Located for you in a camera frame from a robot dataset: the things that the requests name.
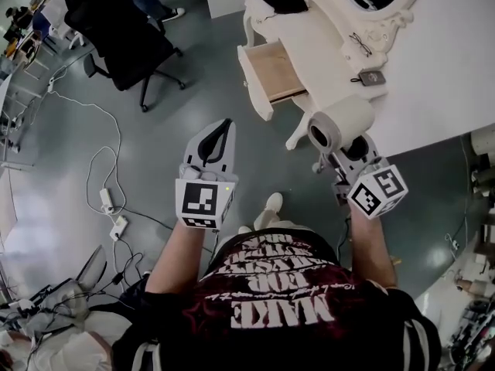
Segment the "open drawer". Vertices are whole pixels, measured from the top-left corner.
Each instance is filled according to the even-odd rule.
[[[280,41],[251,48],[238,46],[237,54],[253,107],[265,121],[271,119],[273,104],[306,92]]]

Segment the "black office chair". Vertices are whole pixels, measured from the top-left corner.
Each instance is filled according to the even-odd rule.
[[[98,67],[89,54],[84,60],[89,77],[99,73],[111,78],[118,90],[143,81],[139,101],[143,112],[148,111],[145,95],[152,74],[177,82],[181,90],[186,87],[181,80],[156,69],[171,55],[183,54],[148,23],[146,14],[132,0],[66,0],[66,4],[66,24],[94,44],[107,66],[108,72]]]

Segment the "eyeglasses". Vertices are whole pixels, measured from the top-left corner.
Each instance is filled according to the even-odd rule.
[[[366,55],[366,57],[373,55],[370,47],[368,47],[366,44],[363,44],[363,42],[361,41],[361,38],[356,33],[349,35],[349,37],[354,41],[355,44],[360,45],[359,49],[363,55]]]

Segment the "toilet paper roll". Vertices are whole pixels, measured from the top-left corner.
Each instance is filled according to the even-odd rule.
[[[370,102],[353,95],[315,113],[309,119],[308,136],[322,153],[330,154],[351,145],[355,138],[371,128],[373,122],[374,110]]]

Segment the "gray floor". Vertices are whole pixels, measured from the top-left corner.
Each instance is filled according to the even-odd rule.
[[[119,180],[128,207],[173,225],[174,180],[186,143],[206,125],[230,117],[237,124],[235,172],[241,181],[221,236],[234,234],[241,224],[251,223],[266,198],[281,191],[285,196],[282,216],[312,227],[335,245],[343,232],[346,211],[333,200],[330,175],[312,173],[318,155],[307,139],[300,141],[294,151],[285,149],[285,141],[302,112],[291,102],[280,104],[272,121],[264,122],[243,87],[236,52],[236,46],[245,43],[242,13],[212,21],[206,0],[163,1],[185,6],[188,11],[185,17],[166,26],[167,36],[185,56],[174,56],[162,66],[187,82],[186,90],[160,77],[152,78],[146,97],[151,110],[143,114],[138,106],[140,84],[119,92],[106,78],[86,78],[82,61],[72,65],[55,86],[60,94],[96,103],[118,119],[122,132]],[[90,48],[63,56],[71,62]],[[22,136],[21,154],[12,156],[35,164],[31,172],[11,173],[19,222],[1,258],[10,284],[18,285],[20,295],[74,276],[101,243],[109,260],[104,281],[113,276],[108,236],[111,222],[87,207],[84,183],[91,156],[103,145],[116,144],[112,121],[94,107],[81,107],[55,95],[46,97],[35,124]],[[452,263],[444,236],[453,234],[463,219],[465,162],[458,138],[392,160],[411,192],[383,218],[384,228],[391,254],[402,259],[397,266],[400,286],[416,296]],[[111,163],[110,153],[95,161],[89,198],[96,207],[100,205],[98,191]],[[110,188],[114,201],[120,203],[113,178]],[[469,208],[473,232],[486,203],[478,200],[469,204],[473,204]],[[149,269],[169,231],[140,216],[125,215],[130,224],[124,239],[134,251],[145,254],[142,271]],[[457,239],[464,247],[463,230]],[[213,247],[212,236],[208,236],[206,246]],[[128,257],[125,246],[118,246],[119,268]],[[208,258],[209,254],[203,252],[203,268]],[[345,245],[344,264],[349,260],[349,247]],[[133,280],[137,278],[134,271],[130,274]],[[117,294],[118,288],[110,292]]]

